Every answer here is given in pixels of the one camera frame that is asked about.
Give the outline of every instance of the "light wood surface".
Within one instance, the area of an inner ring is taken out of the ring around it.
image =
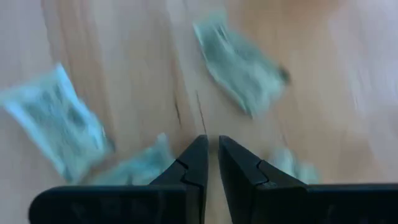
[[[250,119],[207,74],[192,22],[226,9],[232,26],[290,71]],[[396,182],[398,2],[393,0],[0,0],[0,88],[62,62],[122,159],[165,132],[176,156],[211,140],[207,223],[230,223],[216,157],[229,135],[258,156],[287,146],[322,181]],[[0,216],[27,223],[30,201],[64,184],[0,111]]]

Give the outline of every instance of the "black plastic object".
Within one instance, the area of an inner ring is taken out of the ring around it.
[[[32,224],[204,224],[208,139],[199,136],[149,185],[56,187],[37,196]]]
[[[221,178],[233,224],[398,223],[398,185],[306,185],[226,136]]]

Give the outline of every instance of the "crumpled banknote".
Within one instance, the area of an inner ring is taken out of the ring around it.
[[[250,41],[231,30],[226,14],[214,14],[194,23],[207,69],[215,81],[252,117],[265,112],[278,99],[287,73]]]
[[[174,162],[167,136],[158,135],[153,146],[138,156],[120,162],[116,167],[94,177],[91,185],[146,185],[152,182]]]
[[[299,161],[290,149],[274,150],[267,162],[306,184],[319,184],[319,174],[315,166]]]
[[[103,125],[77,97],[60,64],[40,79],[2,93],[0,100],[69,183],[79,182],[113,150]]]

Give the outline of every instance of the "black machine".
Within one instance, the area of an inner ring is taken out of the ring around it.
[[[398,223],[398,185],[307,185],[226,136],[219,162],[233,224]],[[145,186],[56,187],[37,196],[31,224],[203,224],[208,139],[202,135]]]

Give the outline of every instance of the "wooden floor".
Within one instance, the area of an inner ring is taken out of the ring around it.
[[[272,111],[244,116],[207,74],[192,22],[226,9],[291,73]],[[207,223],[230,223],[216,157],[229,135],[258,156],[286,145],[324,183],[398,181],[398,2],[394,0],[0,0],[0,90],[62,62],[114,139],[117,158],[165,132],[176,156],[211,139]],[[63,180],[0,111],[0,217]]]

